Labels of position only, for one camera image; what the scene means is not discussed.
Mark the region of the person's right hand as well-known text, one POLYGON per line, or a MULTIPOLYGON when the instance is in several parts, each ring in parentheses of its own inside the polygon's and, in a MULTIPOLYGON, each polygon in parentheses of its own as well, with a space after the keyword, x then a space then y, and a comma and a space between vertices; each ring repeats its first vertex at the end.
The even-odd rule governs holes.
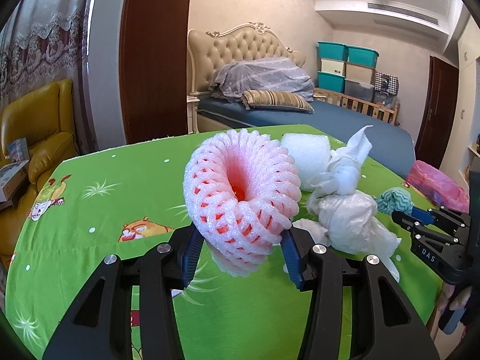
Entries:
POLYGON ((465 287, 457 290, 455 285, 444 283, 439 294, 437 302, 438 311, 441 314, 439 327, 445 332, 448 320, 443 315, 446 310, 455 313, 464 309, 465 312, 460 318, 460 322, 465 326, 466 330, 470 330, 470 326, 476 320, 479 309, 479 289, 476 287, 465 287))

